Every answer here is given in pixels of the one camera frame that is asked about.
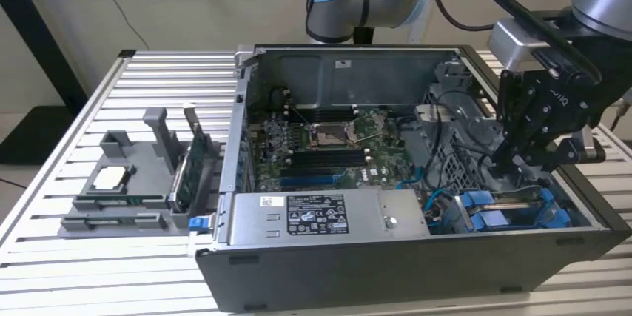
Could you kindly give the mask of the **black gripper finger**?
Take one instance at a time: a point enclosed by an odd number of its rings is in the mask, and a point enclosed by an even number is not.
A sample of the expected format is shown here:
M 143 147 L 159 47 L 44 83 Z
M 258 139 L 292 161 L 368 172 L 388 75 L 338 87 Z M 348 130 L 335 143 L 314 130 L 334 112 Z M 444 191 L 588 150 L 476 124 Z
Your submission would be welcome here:
M 551 148 L 554 140 L 562 134 L 560 107 L 536 107 L 526 109 L 516 117 L 516 140 L 519 156 L 527 165 L 563 165 L 570 162 L 568 152 Z
M 532 81 L 523 73 L 503 70 L 498 96 L 498 120 L 502 124 L 503 141 L 494 153 L 494 177 L 515 170 L 514 158 L 527 146 L 530 129 L 524 115 L 535 95 Z

